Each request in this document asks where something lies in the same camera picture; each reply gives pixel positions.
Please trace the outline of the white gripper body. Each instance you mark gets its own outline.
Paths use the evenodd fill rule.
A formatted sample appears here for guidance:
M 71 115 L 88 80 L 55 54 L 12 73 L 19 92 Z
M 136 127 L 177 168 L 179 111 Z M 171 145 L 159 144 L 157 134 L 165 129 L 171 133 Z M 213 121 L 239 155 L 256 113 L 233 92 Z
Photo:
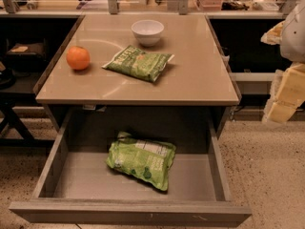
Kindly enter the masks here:
M 290 61 L 305 62 L 305 0 L 298 2 L 284 21 L 280 53 Z

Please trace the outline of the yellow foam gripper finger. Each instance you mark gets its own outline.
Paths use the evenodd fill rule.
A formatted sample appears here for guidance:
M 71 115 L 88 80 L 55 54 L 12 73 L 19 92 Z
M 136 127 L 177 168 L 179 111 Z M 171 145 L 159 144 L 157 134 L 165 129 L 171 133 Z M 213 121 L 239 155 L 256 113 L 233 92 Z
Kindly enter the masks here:
M 304 102 L 305 64 L 293 63 L 285 71 L 276 70 L 262 122 L 286 123 Z
M 283 25 L 283 21 L 277 23 L 261 36 L 260 41 L 268 45 L 279 45 L 282 39 L 281 33 Z

